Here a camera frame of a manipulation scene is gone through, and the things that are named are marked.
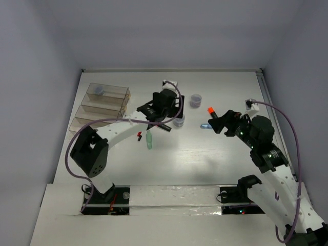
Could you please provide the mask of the clear tub of clips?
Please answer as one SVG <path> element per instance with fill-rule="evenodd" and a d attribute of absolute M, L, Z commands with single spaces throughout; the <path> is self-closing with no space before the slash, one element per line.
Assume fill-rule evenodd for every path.
<path fill-rule="evenodd" d="M 96 95 L 104 95 L 105 91 L 104 91 L 104 88 L 102 86 L 99 86 L 99 87 L 96 87 L 94 89 L 94 93 Z"/>

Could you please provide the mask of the green correction tape pen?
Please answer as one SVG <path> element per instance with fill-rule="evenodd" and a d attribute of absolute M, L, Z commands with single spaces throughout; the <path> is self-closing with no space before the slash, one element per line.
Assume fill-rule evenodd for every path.
<path fill-rule="evenodd" d="M 150 130 L 146 132 L 146 143 L 148 150 L 152 149 L 152 133 Z"/>

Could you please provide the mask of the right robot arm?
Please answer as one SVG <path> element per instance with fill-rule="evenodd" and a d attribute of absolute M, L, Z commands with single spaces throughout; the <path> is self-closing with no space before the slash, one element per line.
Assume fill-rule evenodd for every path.
<path fill-rule="evenodd" d="M 327 223 L 301 195 L 300 179 L 293 177 L 287 158 L 273 143 L 271 121 L 257 115 L 257 110 L 245 114 L 228 110 L 221 117 L 213 108 L 208 112 L 208 123 L 215 133 L 226 128 L 225 136 L 236 136 L 245 143 L 262 174 L 262 178 L 249 175 L 239 179 L 232 195 L 256 203 L 275 224 L 276 234 L 283 235 L 283 244 L 327 245 Z"/>

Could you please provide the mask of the orange cap black highlighter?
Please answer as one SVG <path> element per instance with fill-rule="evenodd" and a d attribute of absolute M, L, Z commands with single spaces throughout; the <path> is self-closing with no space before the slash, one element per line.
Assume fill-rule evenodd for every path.
<path fill-rule="evenodd" d="M 218 118 L 218 115 L 216 114 L 216 112 L 215 112 L 215 110 L 213 109 L 213 107 L 209 107 L 209 108 L 208 108 L 208 112 L 209 112 L 210 116 L 211 116 L 213 119 Z"/>

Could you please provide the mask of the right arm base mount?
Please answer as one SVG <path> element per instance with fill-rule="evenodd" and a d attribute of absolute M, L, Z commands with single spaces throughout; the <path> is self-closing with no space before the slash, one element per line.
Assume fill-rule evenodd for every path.
<path fill-rule="evenodd" d="M 221 204 L 222 215 L 264 214 L 237 186 L 220 187 L 216 200 Z"/>

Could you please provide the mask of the pink cap black highlighter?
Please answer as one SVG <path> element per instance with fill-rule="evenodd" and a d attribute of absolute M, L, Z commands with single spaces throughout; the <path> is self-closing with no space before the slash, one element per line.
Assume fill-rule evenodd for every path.
<path fill-rule="evenodd" d="M 165 124 L 161 124 L 161 125 L 158 125 L 158 127 L 166 132 L 170 132 L 172 130 L 171 127 L 165 125 Z"/>

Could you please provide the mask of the clear clip tub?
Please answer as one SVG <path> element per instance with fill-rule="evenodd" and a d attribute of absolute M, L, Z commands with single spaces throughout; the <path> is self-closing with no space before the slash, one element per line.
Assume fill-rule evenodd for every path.
<path fill-rule="evenodd" d="M 182 118 L 175 118 L 172 123 L 176 127 L 182 127 L 185 123 L 185 115 L 183 115 Z"/>
<path fill-rule="evenodd" d="M 202 97 L 199 94 L 191 95 L 190 106 L 192 108 L 199 108 L 201 105 Z"/>

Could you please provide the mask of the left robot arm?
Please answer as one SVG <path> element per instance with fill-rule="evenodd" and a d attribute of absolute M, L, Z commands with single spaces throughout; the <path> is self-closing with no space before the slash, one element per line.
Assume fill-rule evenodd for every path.
<path fill-rule="evenodd" d="M 70 142 L 65 158 L 72 160 L 84 172 L 90 183 L 89 196 L 101 202 L 111 201 L 115 185 L 105 171 L 109 150 L 121 141 L 139 132 L 159 127 L 170 132 L 166 124 L 183 116 L 184 96 L 174 84 L 166 83 L 152 99 L 124 118 L 93 129 L 91 124 L 80 129 Z"/>

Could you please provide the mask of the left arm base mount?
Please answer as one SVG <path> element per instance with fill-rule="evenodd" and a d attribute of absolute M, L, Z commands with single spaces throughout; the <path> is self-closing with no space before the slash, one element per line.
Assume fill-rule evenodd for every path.
<path fill-rule="evenodd" d="M 84 199 L 82 207 L 83 215 L 129 215 L 130 214 L 130 186 L 113 186 L 106 193 L 102 194 L 97 189 L 94 190 L 90 201 L 86 202 L 91 194 L 91 187 L 87 184 L 82 185 Z"/>

